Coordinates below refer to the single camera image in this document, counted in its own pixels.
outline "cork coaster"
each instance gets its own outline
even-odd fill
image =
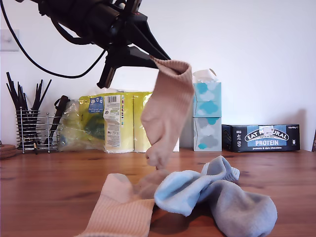
[[[0,146],[0,159],[9,158],[16,155],[16,148],[14,145]]]

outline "wooden tabletop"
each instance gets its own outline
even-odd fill
[[[201,171],[223,155],[241,171],[245,190],[271,196],[278,210],[272,237],[316,236],[316,153],[173,153],[167,169]],[[131,182],[154,170],[144,154],[100,151],[25,154],[2,160],[1,237],[73,237],[87,226],[109,173]],[[202,205],[189,217],[155,210],[150,237],[221,237]]]

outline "blue patterned tissue box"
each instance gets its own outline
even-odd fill
[[[193,118],[194,151],[222,150],[222,119]]]
[[[222,116],[221,82],[194,83],[193,117],[219,118]]]

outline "protein bar box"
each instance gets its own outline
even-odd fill
[[[224,124],[222,146],[232,152],[299,151],[300,126]]]

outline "metal utensil holder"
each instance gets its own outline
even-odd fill
[[[46,150],[48,153],[58,149],[59,129],[50,138],[50,127],[54,124],[54,116],[40,116],[40,111],[16,111],[18,150],[24,154],[26,150]]]

